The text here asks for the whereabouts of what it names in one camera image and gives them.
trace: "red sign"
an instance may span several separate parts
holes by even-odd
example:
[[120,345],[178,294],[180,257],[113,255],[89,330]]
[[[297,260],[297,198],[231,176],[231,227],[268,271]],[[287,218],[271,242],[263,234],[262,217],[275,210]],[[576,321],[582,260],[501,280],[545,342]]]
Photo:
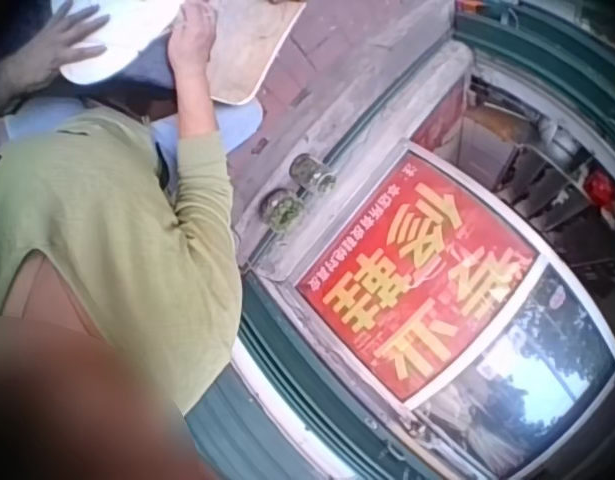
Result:
[[404,401],[474,340],[535,257],[481,201],[407,153],[298,290]]

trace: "person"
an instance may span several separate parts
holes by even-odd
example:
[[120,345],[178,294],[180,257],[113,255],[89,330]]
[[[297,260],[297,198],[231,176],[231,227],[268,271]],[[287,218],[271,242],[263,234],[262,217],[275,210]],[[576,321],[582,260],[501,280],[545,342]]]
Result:
[[[60,64],[103,52],[74,45],[104,17],[65,5],[0,63],[0,111]],[[150,127],[75,99],[39,99],[5,118],[10,141],[0,148],[0,316],[113,347],[183,414],[236,338],[241,283],[225,150],[262,119],[256,102],[214,108],[206,70],[215,35],[215,11],[186,0],[168,49],[177,116]]]
[[215,480],[176,407],[108,345],[0,318],[0,478]]

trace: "brick pavement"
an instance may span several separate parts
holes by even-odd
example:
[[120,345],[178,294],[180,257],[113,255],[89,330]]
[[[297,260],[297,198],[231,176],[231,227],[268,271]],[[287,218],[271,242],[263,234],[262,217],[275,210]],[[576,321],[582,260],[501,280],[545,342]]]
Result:
[[261,129],[230,155],[238,171],[259,155],[282,116],[307,96],[309,85],[355,44],[371,36],[412,0],[307,0],[307,7],[272,64],[258,93]]

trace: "blue jeans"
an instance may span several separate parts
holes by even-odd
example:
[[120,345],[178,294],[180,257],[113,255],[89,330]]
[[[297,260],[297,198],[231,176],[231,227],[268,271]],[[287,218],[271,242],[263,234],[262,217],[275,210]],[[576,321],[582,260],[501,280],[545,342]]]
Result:
[[[4,121],[9,139],[16,140],[54,131],[70,117],[84,111],[82,102],[76,98],[39,97],[26,102],[15,115],[6,116]],[[240,106],[216,104],[216,120],[223,146],[231,152],[258,130],[263,111],[255,99]],[[153,122],[151,130],[169,168],[167,191],[174,194],[178,187],[178,115]]]

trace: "skin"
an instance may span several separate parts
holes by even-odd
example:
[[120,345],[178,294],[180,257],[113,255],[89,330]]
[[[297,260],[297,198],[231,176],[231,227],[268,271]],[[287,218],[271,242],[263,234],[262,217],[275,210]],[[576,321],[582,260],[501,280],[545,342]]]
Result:
[[178,96],[180,138],[218,131],[207,80],[216,41],[216,11],[203,0],[187,0],[174,24],[169,61]]
[[16,405],[43,478],[203,479],[182,416],[104,343],[0,318],[0,418]]
[[104,46],[74,45],[106,25],[109,16],[91,20],[98,6],[70,14],[72,7],[73,0],[67,0],[27,45],[0,61],[0,112],[17,97],[48,86],[61,66],[105,53]]
[[[71,1],[27,46],[1,62],[0,109],[42,88],[60,65],[103,52],[73,45],[107,19],[87,22],[97,9],[67,15],[69,8]],[[169,44],[181,138],[218,130],[206,75],[215,37],[215,11],[206,2],[187,0]],[[217,478],[198,461],[174,405],[142,383],[111,347],[83,332],[0,317],[0,417],[8,412],[19,421],[24,417],[23,430],[38,442],[42,478]]]

